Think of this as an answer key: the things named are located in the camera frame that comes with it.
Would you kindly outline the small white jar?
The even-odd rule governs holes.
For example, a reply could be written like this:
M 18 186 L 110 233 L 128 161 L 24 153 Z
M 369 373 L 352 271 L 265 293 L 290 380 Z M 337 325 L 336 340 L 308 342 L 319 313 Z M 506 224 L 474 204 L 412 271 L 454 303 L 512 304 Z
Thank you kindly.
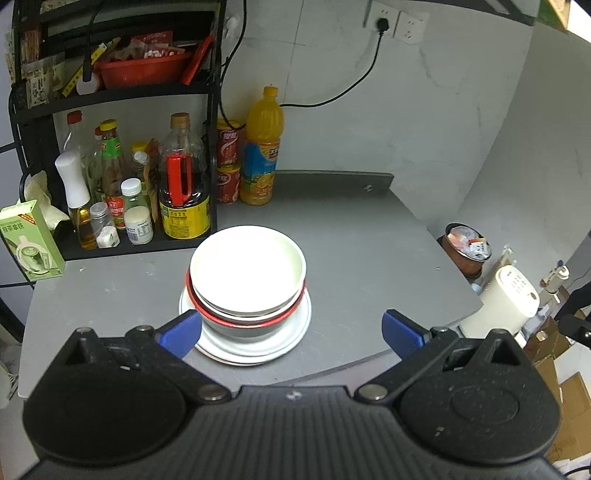
M 128 178 L 121 183 L 124 211 L 123 219 L 129 241 L 133 245 L 145 245 L 153 238 L 151 212 L 138 178 Z

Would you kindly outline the cream rice cooker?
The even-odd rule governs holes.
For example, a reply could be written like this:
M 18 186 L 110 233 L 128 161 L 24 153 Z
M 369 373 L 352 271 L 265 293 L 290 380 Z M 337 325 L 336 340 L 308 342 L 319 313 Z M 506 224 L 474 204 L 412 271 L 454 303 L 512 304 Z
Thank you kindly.
M 485 338 L 491 330 L 504 329 L 515 336 L 540 306 L 536 288 L 513 265 L 498 269 L 480 294 L 483 306 L 460 322 L 467 338 Z

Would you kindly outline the pale green bowl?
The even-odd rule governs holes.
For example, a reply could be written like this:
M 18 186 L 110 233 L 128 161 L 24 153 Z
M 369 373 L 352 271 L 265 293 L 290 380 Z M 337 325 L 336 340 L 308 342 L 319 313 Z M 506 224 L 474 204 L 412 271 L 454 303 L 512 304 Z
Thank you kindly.
M 219 310 L 218 308 L 209 305 L 207 302 L 202 302 L 199 298 L 193 301 L 195 306 L 204 309 L 208 314 L 215 316 L 216 318 L 222 319 L 224 321 L 238 323 L 238 324 L 256 324 L 256 323 L 263 323 L 274 318 L 286 316 L 288 312 L 297 308 L 298 304 L 301 303 L 301 300 L 304 298 L 304 292 L 301 292 L 301 295 L 295 297 L 287 302 L 286 305 L 281 306 L 279 309 L 271 311 L 270 313 L 260 313 L 260 314 L 235 314 L 235 313 L 228 313 Z
M 270 313 L 297 297 L 308 273 L 293 239 L 269 227 L 225 228 L 198 246 L 190 259 L 197 296 L 223 312 Z

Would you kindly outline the red soda can lower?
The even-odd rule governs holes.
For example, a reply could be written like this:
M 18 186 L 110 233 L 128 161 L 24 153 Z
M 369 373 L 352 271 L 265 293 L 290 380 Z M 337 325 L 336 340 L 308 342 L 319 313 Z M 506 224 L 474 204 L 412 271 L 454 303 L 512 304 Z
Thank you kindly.
M 217 201 L 232 204 L 238 200 L 242 167 L 238 164 L 224 165 L 217 169 Z

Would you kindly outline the green tea carton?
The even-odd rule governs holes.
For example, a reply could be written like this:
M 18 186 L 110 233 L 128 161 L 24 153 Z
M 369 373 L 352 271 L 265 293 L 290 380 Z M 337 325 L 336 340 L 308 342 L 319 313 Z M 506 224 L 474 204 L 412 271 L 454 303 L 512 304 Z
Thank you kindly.
M 29 281 L 59 277 L 65 261 L 36 200 L 5 207 L 1 234 Z

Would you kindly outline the white bakery plate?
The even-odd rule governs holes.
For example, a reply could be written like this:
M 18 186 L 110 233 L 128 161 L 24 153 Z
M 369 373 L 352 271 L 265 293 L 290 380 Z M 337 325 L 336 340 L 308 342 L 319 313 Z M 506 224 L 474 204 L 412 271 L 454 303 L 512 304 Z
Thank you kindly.
M 205 343 L 211 342 L 214 346 L 221 348 L 222 351 L 240 356 L 259 356 L 274 353 L 287 347 L 293 342 L 300 343 L 304 338 L 311 324 L 311 297 L 307 293 L 304 300 L 301 301 L 297 313 L 290 318 L 287 326 L 284 326 L 276 333 L 254 339 L 238 339 L 225 336 L 213 330 L 203 317 L 201 317 L 201 333 L 197 344 L 202 347 Z

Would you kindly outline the red rimmed bowl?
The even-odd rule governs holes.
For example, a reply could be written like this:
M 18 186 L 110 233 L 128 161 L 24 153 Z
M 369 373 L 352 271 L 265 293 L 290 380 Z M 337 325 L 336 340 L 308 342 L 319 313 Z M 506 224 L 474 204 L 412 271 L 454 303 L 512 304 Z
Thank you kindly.
M 290 318 L 297 313 L 301 301 L 304 300 L 304 295 L 308 293 L 307 285 L 304 285 L 297 297 L 288 302 L 287 307 L 281 307 L 279 310 L 263 315 L 260 318 L 235 317 L 235 319 L 230 319 L 229 314 L 215 313 L 212 307 L 207 306 L 204 300 L 197 296 L 192 286 L 189 271 L 186 271 L 184 275 L 184 289 L 191 307 L 201 314 L 205 322 L 214 331 L 238 339 L 263 338 L 280 331 L 281 328 L 287 326 Z

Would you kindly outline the red soda can upper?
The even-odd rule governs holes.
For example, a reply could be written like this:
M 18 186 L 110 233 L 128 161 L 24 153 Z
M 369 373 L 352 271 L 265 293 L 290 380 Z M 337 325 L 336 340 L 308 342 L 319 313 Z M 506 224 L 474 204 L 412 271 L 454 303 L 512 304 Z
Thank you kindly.
M 216 124 L 216 159 L 219 168 L 238 163 L 239 125 L 219 118 Z

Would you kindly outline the brown pot with packets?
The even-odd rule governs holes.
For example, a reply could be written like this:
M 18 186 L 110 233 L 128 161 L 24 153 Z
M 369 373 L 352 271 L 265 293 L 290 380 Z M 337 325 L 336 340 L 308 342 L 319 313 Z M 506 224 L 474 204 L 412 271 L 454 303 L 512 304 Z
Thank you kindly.
M 492 256 L 488 240 L 473 227 L 450 223 L 441 237 L 441 246 L 468 280 L 476 280 Z

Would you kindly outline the red soda can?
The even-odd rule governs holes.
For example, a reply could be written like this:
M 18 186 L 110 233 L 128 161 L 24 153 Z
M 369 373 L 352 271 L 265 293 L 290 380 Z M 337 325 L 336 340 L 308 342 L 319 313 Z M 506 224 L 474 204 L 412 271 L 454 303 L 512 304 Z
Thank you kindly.
M 219 118 L 216 124 L 216 159 L 219 168 L 238 163 L 239 125 Z
M 232 204 L 238 200 L 242 167 L 238 164 L 224 165 L 217 169 L 217 201 Z

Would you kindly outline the small clear spice jar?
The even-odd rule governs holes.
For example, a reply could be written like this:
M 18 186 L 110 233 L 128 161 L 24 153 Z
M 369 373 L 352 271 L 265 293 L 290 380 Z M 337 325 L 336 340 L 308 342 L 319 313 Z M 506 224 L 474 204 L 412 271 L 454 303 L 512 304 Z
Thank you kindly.
M 94 203 L 89 212 L 97 247 L 99 249 L 117 247 L 120 240 L 108 205 L 105 202 Z

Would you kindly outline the cardboard box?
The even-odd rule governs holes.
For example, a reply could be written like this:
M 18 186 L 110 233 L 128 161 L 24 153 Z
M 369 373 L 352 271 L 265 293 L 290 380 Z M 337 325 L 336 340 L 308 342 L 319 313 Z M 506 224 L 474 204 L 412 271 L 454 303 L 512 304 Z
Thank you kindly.
M 524 352 L 554 395 L 561 412 L 559 433 L 547 458 L 563 466 L 590 458 L 590 349 L 568 339 L 554 319 L 533 334 Z

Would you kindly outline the orange juice bottle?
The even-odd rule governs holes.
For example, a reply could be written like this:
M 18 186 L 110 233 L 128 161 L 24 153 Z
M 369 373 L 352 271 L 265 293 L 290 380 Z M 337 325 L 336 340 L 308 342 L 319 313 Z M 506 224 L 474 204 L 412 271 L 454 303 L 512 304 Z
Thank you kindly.
M 262 206 L 273 197 L 276 162 L 283 134 L 283 110 L 277 103 L 279 88 L 263 88 L 263 97 L 249 110 L 245 124 L 245 154 L 242 161 L 239 198 L 243 203 Z

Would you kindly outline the green label vinegar bottle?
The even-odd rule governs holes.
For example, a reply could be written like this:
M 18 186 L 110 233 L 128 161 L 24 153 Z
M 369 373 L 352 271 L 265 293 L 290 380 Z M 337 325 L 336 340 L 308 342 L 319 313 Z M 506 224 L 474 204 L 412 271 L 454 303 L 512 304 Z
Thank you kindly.
M 115 119 L 105 120 L 99 125 L 101 132 L 102 188 L 115 228 L 123 230 L 125 223 L 121 183 L 125 177 L 126 162 L 116 128 L 117 121 Z

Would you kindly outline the white wall socket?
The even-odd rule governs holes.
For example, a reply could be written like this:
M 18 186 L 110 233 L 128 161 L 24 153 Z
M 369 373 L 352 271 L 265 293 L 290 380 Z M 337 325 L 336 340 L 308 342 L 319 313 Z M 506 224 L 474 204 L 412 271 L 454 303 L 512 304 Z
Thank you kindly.
M 428 12 L 396 8 L 383 1 L 370 1 L 363 19 L 363 27 L 378 32 L 378 22 L 386 19 L 389 28 L 386 37 L 392 37 L 407 45 L 416 45 L 423 41 L 430 14 Z

